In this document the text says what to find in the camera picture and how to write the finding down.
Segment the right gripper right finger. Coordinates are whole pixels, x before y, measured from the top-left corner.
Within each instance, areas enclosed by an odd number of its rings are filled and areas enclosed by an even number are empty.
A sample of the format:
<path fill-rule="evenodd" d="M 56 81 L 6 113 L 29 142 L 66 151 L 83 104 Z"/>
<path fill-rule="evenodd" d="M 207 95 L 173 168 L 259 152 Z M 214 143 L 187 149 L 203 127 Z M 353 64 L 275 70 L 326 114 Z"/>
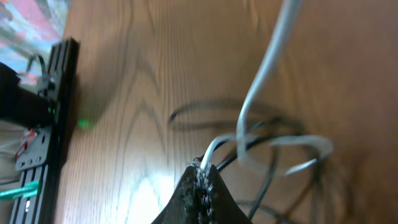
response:
<path fill-rule="evenodd" d="M 251 224 L 234 201 L 214 165 L 208 165 L 204 176 L 203 222 L 214 224 Z"/>

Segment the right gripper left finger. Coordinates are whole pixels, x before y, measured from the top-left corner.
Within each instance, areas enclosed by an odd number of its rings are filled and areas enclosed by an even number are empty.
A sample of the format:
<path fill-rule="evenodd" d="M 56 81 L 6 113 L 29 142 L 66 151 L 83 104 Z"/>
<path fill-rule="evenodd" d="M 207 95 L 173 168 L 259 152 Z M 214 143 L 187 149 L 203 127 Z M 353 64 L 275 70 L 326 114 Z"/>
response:
<path fill-rule="evenodd" d="M 152 224 L 198 223 L 195 181 L 197 170 L 188 166 L 165 208 Z"/>

